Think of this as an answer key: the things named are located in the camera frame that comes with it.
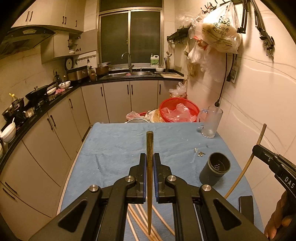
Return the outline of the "right hand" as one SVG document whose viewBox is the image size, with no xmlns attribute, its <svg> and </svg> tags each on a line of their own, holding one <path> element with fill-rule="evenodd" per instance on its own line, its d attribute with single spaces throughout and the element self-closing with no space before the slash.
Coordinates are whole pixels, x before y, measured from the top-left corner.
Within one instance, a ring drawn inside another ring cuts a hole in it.
<svg viewBox="0 0 296 241">
<path fill-rule="evenodd" d="M 273 239 L 283 228 L 287 228 L 295 216 L 294 203 L 290 202 L 287 191 L 283 192 L 280 200 L 276 204 L 276 209 L 272 213 L 264 230 L 264 235 Z"/>
</svg>

